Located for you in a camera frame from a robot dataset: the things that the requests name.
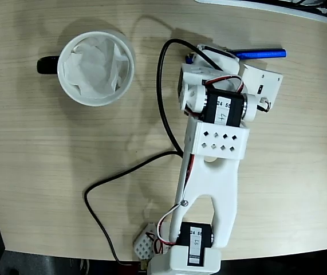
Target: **white mug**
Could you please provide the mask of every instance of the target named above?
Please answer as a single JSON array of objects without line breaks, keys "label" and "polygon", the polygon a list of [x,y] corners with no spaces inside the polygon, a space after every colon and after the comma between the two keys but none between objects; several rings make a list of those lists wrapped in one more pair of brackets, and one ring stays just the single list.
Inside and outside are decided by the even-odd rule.
[{"label": "white mug", "polygon": [[[123,80],[122,84],[115,91],[114,94],[101,99],[90,99],[87,97],[83,97],[77,86],[72,85],[71,83],[65,80],[63,63],[69,58],[70,53],[79,42],[81,42],[82,40],[88,37],[96,37],[96,36],[108,37],[114,43],[120,46],[125,51],[125,54],[129,59],[129,68],[126,78]],[[126,93],[126,91],[129,89],[133,81],[134,71],[135,71],[135,52],[133,46],[130,43],[130,41],[128,41],[126,36],[114,30],[82,33],[79,36],[74,37],[71,41],[69,41],[66,44],[66,46],[61,51],[60,56],[46,56],[37,61],[38,73],[57,74],[61,87],[70,98],[81,104],[87,106],[93,106],[93,107],[110,104],[118,100],[121,96],[123,96],[123,94]]]}]

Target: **wooden table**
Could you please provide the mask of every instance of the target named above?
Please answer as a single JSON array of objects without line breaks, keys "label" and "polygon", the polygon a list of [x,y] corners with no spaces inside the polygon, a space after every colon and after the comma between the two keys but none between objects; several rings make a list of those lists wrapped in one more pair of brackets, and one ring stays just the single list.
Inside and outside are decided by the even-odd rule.
[{"label": "wooden table", "polygon": [[[36,72],[74,36],[116,29],[133,43],[136,77],[118,102],[71,100],[56,76]],[[259,113],[239,170],[238,216],[224,259],[327,249],[327,24],[193,0],[0,0],[0,229],[8,250],[112,259],[82,191],[98,179],[171,147],[157,110],[156,64],[171,37],[229,48],[283,46],[274,109]],[[170,125],[183,144],[187,118],[176,83],[187,49],[164,70]],[[168,156],[90,194],[122,260],[147,222],[171,207],[180,159]],[[208,198],[187,218],[210,222]]]}]

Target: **blue marker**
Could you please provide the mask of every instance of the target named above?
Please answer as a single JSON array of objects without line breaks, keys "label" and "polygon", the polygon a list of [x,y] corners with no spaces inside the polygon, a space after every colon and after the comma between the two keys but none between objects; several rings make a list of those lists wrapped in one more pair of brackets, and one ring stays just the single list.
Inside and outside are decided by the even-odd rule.
[{"label": "blue marker", "polygon": [[287,57],[285,49],[229,50],[228,52],[234,54],[240,60]]}]

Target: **black cable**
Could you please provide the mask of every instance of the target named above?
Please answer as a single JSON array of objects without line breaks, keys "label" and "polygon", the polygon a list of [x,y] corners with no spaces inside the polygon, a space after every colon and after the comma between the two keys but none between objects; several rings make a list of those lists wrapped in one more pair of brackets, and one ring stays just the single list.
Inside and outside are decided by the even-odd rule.
[{"label": "black cable", "polygon": [[276,5],[279,7],[288,7],[291,9],[298,10],[307,10],[307,9],[318,9],[318,8],[326,8],[327,9],[327,0],[323,1],[323,3],[315,4],[315,5],[299,5],[298,3],[285,2],[279,0],[256,0],[254,2],[268,4],[268,5]]},{"label": "black cable", "polygon": [[158,155],[155,155],[147,160],[145,160],[144,162],[124,171],[124,172],[121,172],[119,174],[116,174],[115,176],[111,176],[109,178],[106,178],[106,179],[102,179],[94,184],[92,184],[91,186],[89,186],[83,193],[83,199],[84,199],[84,202],[87,206],[87,209],[88,211],[90,212],[90,214],[92,215],[93,219],[97,222],[97,224],[99,225],[100,229],[102,230],[102,232],[104,233],[106,239],[107,239],[107,242],[108,242],[108,245],[111,249],[111,253],[113,255],[113,258],[116,260],[116,262],[120,265],[130,265],[130,264],[124,264],[122,263],[117,254],[116,254],[116,251],[115,251],[115,248],[113,247],[113,243],[111,241],[111,238],[108,234],[108,232],[106,231],[106,228],[103,226],[103,224],[100,222],[99,218],[97,217],[97,215],[93,212],[93,209],[91,208],[89,202],[88,202],[88,193],[91,192],[94,188],[98,187],[98,186],[101,186],[105,183],[108,183],[108,182],[111,182],[115,179],[118,179],[118,178],[121,178],[123,176],[126,176],[136,170],[138,170],[139,168],[142,168],[143,166],[149,164],[150,162],[153,162],[154,160],[156,159],[159,159],[159,158],[162,158],[164,156],[168,156],[168,155],[176,155],[176,156],[180,156],[181,158],[183,157],[183,151],[180,147],[180,145],[178,144],[178,142],[176,141],[171,129],[170,129],[170,126],[168,125],[168,121],[167,121],[167,117],[166,117],[166,113],[164,111],[164,105],[163,105],[163,97],[162,97],[162,71],[163,71],[163,61],[164,61],[164,56],[166,55],[166,52],[167,52],[167,49],[168,47],[173,44],[173,43],[178,43],[178,44],[181,44],[181,45],[184,45],[186,47],[188,47],[189,49],[191,49],[193,52],[197,53],[198,55],[200,55],[205,61],[207,61],[211,66],[213,66],[214,69],[217,69],[217,70],[222,70],[216,63],[214,63],[214,61],[212,59],[210,59],[206,54],[204,54],[201,50],[199,50],[198,48],[196,48],[195,46],[193,46],[192,44],[186,42],[185,40],[181,40],[181,39],[171,39],[171,40],[168,40],[162,50],[161,50],[161,54],[159,56],[159,60],[158,60],[158,68],[157,68],[157,83],[156,83],[156,86],[157,86],[157,101],[158,101],[158,109],[159,109],[159,113],[160,113],[160,116],[161,116],[161,119],[162,119],[162,123],[163,123],[163,126],[167,132],[167,135],[168,137],[170,138],[172,144],[174,145],[175,149],[177,151],[168,151],[168,152],[164,152],[164,153],[160,153]]},{"label": "black cable", "polygon": [[99,218],[97,217],[97,215],[93,212],[93,209],[91,208],[89,202],[88,202],[88,193],[91,192],[94,188],[98,187],[98,186],[101,186],[102,184],[105,184],[105,183],[108,183],[108,182],[111,182],[115,179],[118,179],[118,178],[121,178],[122,176],[126,176],[136,170],[138,170],[139,168],[142,168],[143,166],[149,164],[150,162],[153,162],[155,161],[156,159],[159,159],[159,158],[162,158],[164,156],[168,156],[168,155],[177,155],[177,156],[180,156],[180,154],[178,152],[175,152],[175,151],[168,151],[168,152],[164,152],[164,153],[160,153],[158,155],[155,155],[145,161],[143,161],[142,163],[139,163],[138,165],[124,171],[124,172],[121,172],[121,173],[118,173],[116,174],[115,176],[111,176],[109,178],[106,178],[106,179],[102,179],[94,184],[92,184],[91,186],[89,186],[85,191],[84,191],[84,194],[83,194],[83,198],[84,198],[84,202],[85,202],[85,205],[87,206],[88,208],[88,211],[90,212],[90,214],[92,215],[92,217],[94,218],[94,220],[97,222],[97,224],[99,225],[100,229],[102,230],[102,232],[105,234],[105,237],[107,239],[107,242],[108,242],[108,245],[110,246],[110,249],[111,249],[111,253],[113,255],[113,257],[115,258],[116,262],[119,263],[120,265],[127,265],[127,264],[124,264],[122,263],[119,258],[117,257],[117,254],[116,254],[116,251],[113,247],[113,243],[110,239],[110,236],[108,235],[107,231],[106,231],[106,228],[103,226],[103,224],[100,222]]},{"label": "black cable", "polygon": [[183,156],[183,151],[175,139],[174,134],[172,133],[170,126],[168,125],[166,113],[164,111],[164,106],[163,106],[163,97],[162,97],[162,73],[163,73],[163,61],[164,61],[164,56],[166,55],[168,47],[173,44],[181,44],[189,49],[191,49],[193,52],[197,53],[200,55],[205,61],[207,61],[214,69],[216,70],[222,70],[212,59],[210,59],[206,54],[204,54],[201,50],[199,50],[197,47],[193,46],[189,42],[182,40],[182,39],[177,39],[173,38],[168,40],[162,47],[161,54],[159,55],[158,59],[158,65],[157,65],[157,79],[156,79],[156,89],[157,89],[157,102],[158,102],[158,110],[161,115],[163,127],[166,130],[166,133],[172,143],[172,145],[175,147],[178,153],[180,153],[180,156]]},{"label": "black cable", "polygon": [[295,3],[295,5],[296,6],[299,6],[299,5],[303,4],[304,2],[306,2],[306,0],[300,0],[297,3]]}]

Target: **white paper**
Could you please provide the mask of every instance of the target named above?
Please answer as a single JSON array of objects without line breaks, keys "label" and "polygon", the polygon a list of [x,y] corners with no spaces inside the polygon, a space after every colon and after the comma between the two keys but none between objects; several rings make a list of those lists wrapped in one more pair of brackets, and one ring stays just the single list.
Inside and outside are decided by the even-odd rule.
[{"label": "white paper", "polygon": [[82,96],[102,99],[120,87],[129,59],[109,38],[89,37],[74,47],[63,67],[65,79],[78,86]]}]

